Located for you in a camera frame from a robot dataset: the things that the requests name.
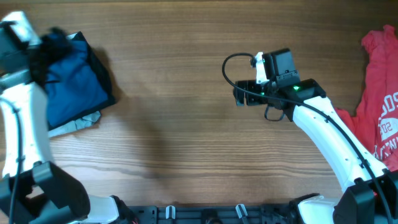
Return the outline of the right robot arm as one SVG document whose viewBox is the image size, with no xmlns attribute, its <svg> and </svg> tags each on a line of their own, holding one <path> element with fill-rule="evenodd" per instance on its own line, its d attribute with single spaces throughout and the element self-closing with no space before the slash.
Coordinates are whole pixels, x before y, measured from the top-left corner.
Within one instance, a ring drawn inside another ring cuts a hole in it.
<svg viewBox="0 0 398 224">
<path fill-rule="evenodd" d="M 236 104 L 281 110 L 313 141 L 343 192 L 341 198 L 309 194 L 290 201 L 285 222 L 397 223 L 397 172 L 370 155 L 315 80 L 300 79 L 291 51 L 247 57 L 256 77 L 230 83 Z"/>
</svg>

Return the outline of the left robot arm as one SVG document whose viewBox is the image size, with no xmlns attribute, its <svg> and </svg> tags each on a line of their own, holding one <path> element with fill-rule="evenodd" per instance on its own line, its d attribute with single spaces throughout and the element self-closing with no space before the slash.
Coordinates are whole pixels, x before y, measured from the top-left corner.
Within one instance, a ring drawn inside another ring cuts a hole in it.
<svg viewBox="0 0 398 224">
<path fill-rule="evenodd" d="M 22 11 L 1 20 L 1 210 L 10 223 L 139 222 L 117 196 L 88 194 L 50 149 L 51 137 L 91 126 L 114 103 L 109 73 L 81 32 L 39 36 Z"/>
</svg>

